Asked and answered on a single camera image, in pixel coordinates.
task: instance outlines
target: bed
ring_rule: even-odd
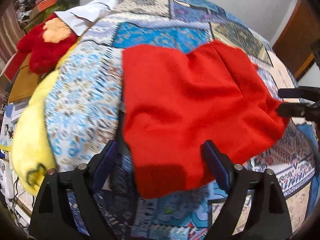
[[[58,79],[47,96],[45,123],[60,171],[88,163],[109,139],[116,138],[125,112],[121,99],[123,49],[150,44],[188,53],[213,39],[246,52],[258,66],[257,73],[272,97],[282,100],[277,94],[279,88],[297,86],[267,40],[212,2],[119,0],[111,13],[82,35],[60,67]],[[316,154],[319,153],[314,125],[292,118],[283,137],[272,148],[244,164],[254,171],[275,171],[293,231],[312,212],[319,197]],[[213,181],[161,198],[140,198],[133,182],[130,152],[125,147],[110,176],[110,188],[111,191],[101,190],[94,197],[118,239],[202,239],[227,196]],[[72,192],[68,198],[78,230],[88,234]],[[244,228],[251,198],[249,193],[235,233]]]

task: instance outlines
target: blue gripper pad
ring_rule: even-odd
[[[111,173],[111,170],[117,158],[118,143],[116,141],[113,141],[93,174],[92,190],[94,192],[97,192],[102,189],[107,177]]]
[[[218,150],[211,140],[204,142],[201,152],[219,188],[227,193],[231,189],[231,182],[233,180],[233,163],[227,155],[222,154]]]

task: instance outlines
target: elmo plush toy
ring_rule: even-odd
[[[76,43],[77,38],[69,26],[53,13],[24,36],[17,48],[19,52],[31,53],[30,70],[43,74],[56,66],[59,59]]]

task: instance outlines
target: wooden door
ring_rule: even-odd
[[[320,21],[314,16],[307,2],[299,0],[273,50],[295,78],[298,78],[312,63],[310,45],[318,39]]]

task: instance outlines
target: red fabric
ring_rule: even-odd
[[[17,51],[16,55],[13,56],[6,70],[4,71],[4,74],[7,76],[7,78],[9,78],[11,81],[13,80],[14,76],[18,72],[21,64],[27,56],[28,53]]]
[[[213,41],[185,55],[140,45],[123,52],[124,139],[143,198],[214,178],[201,158],[207,139],[234,163],[270,148],[289,119],[240,49]]]
[[[53,13],[46,21],[56,17],[56,14]],[[18,51],[23,53],[31,52],[29,68],[36,74],[47,73],[55,67],[59,59],[76,43],[78,38],[78,36],[71,31],[71,34],[67,38],[58,43],[45,42],[42,37],[45,22],[33,27],[17,44]]]

